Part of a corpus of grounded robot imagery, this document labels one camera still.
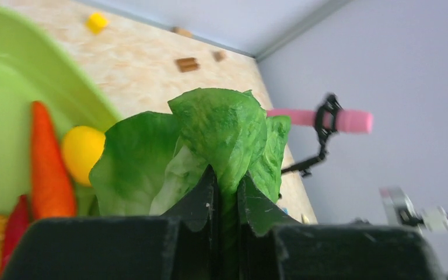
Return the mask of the orange toy carrot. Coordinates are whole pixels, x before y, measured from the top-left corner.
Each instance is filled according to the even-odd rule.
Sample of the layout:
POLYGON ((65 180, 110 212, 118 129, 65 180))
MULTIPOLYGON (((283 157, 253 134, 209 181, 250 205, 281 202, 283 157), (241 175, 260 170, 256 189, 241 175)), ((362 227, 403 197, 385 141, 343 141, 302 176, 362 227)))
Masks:
POLYGON ((31 104, 31 205, 35 219, 77 215, 74 187, 47 107, 31 104))

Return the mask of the yellow toy lemon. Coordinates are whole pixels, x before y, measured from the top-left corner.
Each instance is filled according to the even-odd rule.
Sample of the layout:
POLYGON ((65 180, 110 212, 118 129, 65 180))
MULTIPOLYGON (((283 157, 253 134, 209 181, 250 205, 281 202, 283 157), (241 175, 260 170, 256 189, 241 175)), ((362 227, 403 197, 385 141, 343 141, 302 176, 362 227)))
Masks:
POLYGON ((67 170, 79 184, 91 187, 90 171, 100 159, 106 137, 95 128, 80 125, 71 128, 63 137, 61 153, 67 170))

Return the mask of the green toy lettuce leaf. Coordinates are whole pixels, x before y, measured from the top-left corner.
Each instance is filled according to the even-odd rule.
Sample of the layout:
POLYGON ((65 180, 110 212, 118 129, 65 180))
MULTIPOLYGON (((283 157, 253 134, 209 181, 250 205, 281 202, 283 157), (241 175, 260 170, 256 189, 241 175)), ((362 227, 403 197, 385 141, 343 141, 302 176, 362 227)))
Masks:
POLYGON ((103 216, 160 215, 212 167, 220 189, 234 194, 246 173, 272 202, 291 119, 267 116, 250 91, 198 88, 169 100, 170 113, 144 111, 106 131, 90 172, 103 216))

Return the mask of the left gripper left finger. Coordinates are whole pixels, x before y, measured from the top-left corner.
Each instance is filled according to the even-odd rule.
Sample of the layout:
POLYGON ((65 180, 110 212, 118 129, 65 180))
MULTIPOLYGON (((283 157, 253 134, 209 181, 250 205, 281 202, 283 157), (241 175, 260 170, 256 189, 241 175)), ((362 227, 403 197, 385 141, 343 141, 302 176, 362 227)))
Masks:
POLYGON ((163 214, 178 222, 171 279, 218 279, 219 186, 207 166, 196 186, 163 214))

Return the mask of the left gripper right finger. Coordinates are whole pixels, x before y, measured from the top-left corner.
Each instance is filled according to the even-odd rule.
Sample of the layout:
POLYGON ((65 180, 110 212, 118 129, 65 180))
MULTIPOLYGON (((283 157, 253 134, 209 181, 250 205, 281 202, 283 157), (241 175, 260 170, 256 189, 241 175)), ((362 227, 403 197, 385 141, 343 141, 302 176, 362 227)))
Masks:
POLYGON ((274 228, 299 222, 267 198, 246 174, 237 189, 241 279, 284 279, 274 228))

